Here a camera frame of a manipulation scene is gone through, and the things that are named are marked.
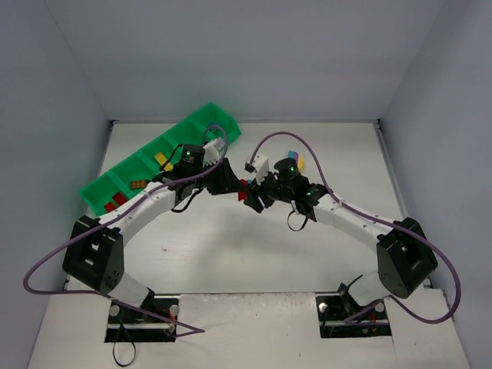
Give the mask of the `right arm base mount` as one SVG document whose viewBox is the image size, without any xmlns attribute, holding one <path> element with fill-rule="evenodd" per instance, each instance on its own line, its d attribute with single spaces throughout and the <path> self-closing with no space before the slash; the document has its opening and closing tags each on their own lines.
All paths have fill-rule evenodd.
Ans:
<svg viewBox="0 0 492 369">
<path fill-rule="evenodd" d="M 385 303 L 376 300 L 361 307 L 346 291 L 315 296 L 317 319 L 322 339 L 390 337 L 392 335 Z"/>
</svg>

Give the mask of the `yellow long lego plate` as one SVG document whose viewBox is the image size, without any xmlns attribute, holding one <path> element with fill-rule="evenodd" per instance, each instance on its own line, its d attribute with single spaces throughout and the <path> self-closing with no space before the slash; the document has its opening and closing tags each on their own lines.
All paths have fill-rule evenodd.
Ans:
<svg viewBox="0 0 492 369">
<path fill-rule="evenodd" d="M 158 152 L 154 155 L 154 159 L 158 163 L 159 171 L 172 171 L 173 169 L 173 164 L 171 163 L 171 160 L 168 159 L 162 152 Z"/>
</svg>

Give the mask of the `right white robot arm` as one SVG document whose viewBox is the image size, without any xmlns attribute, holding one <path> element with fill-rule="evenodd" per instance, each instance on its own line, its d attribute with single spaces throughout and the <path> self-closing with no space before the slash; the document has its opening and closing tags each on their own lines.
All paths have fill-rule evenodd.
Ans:
<svg viewBox="0 0 492 369">
<path fill-rule="evenodd" d="M 267 157 L 256 155 L 246 161 L 245 169 L 255 175 L 244 200 L 248 207 L 262 212 L 276 201 L 284 202 L 306 221 L 342 231 L 376 254 L 376 270 L 341 285 L 341 292 L 356 305 L 365 307 L 388 295 L 406 299 L 437 268 L 437 259 L 414 219 L 365 218 L 360 211 L 348 210 L 348 204 L 335 201 L 325 186 L 309 182 L 293 158 L 270 166 Z"/>
</svg>

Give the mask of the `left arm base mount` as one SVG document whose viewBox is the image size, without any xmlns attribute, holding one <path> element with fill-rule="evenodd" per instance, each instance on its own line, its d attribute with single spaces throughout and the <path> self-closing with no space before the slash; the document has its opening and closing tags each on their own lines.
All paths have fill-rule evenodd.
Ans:
<svg viewBox="0 0 492 369">
<path fill-rule="evenodd" d="M 130 367 L 137 356 L 137 344 L 174 343 L 177 328 L 160 318 L 143 314 L 115 302 L 108 309 L 105 343 L 120 368 Z"/>
</svg>

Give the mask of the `small red lego brick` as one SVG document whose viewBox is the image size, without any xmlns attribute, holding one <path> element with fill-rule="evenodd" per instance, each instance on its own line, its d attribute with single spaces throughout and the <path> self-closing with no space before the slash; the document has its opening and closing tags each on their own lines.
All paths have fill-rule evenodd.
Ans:
<svg viewBox="0 0 492 369">
<path fill-rule="evenodd" d="M 116 209 L 115 205 L 114 205 L 112 202 L 107 203 L 107 204 L 104 206 L 104 208 L 105 208 L 105 210 L 106 210 L 107 212 L 111 212 L 111 211 L 113 211 L 113 210 L 115 210 L 115 209 Z"/>
</svg>

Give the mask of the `green divided sorting tray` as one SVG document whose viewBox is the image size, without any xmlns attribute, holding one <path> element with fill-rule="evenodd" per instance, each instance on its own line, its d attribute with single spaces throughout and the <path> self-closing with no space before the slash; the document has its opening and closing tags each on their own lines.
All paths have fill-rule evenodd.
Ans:
<svg viewBox="0 0 492 369">
<path fill-rule="evenodd" d="M 181 157 L 179 144 L 198 145 L 221 138 L 223 134 L 218 129 L 205 130 L 211 122 L 224 129 L 229 144 L 241 135 L 236 119 L 209 102 L 87 184 L 79 191 L 81 198 L 97 216 L 107 213 L 104 206 L 109 202 L 118 208 L 112 199 L 114 194 L 121 192 L 130 200 L 141 192 L 141 189 L 129 188 L 131 181 L 149 180 L 159 173 L 159 165 L 154 159 L 156 153 L 162 152 L 175 164 Z"/>
</svg>

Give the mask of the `long red lego brick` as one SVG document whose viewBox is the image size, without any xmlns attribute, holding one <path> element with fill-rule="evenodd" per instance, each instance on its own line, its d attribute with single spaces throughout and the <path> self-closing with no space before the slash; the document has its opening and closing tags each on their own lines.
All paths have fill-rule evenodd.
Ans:
<svg viewBox="0 0 492 369">
<path fill-rule="evenodd" d="M 112 196 L 112 199 L 114 203 L 116 203 L 118 206 L 122 206 L 128 201 L 128 198 L 121 192 L 117 192 Z"/>
</svg>

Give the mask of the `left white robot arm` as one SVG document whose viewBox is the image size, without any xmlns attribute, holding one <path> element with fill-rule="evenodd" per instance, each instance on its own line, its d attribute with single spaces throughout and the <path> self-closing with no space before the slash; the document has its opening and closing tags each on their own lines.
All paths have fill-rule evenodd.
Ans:
<svg viewBox="0 0 492 369">
<path fill-rule="evenodd" d="M 79 218 L 65 252 L 62 269 L 92 291 L 125 304 L 148 309 L 155 293 L 125 272 L 127 243 L 156 217 L 183 211 L 200 191 L 229 194 L 244 185 L 224 156 L 226 144 L 214 139 L 186 144 L 171 171 L 162 171 L 132 199 L 100 218 Z"/>
</svg>

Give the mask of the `brown lego plate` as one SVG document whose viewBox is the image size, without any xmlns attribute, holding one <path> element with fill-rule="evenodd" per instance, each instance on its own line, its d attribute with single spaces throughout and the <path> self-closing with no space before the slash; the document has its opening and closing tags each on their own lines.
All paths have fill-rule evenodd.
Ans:
<svg viewBox="0 0 492 369">
<path fill-rule="evenodd" d="M 131 181 L 129 184 L 129 188 L 131 190 L 144 189 L 147 187 L 149 180 L 136 180 Z"/>
</svg>

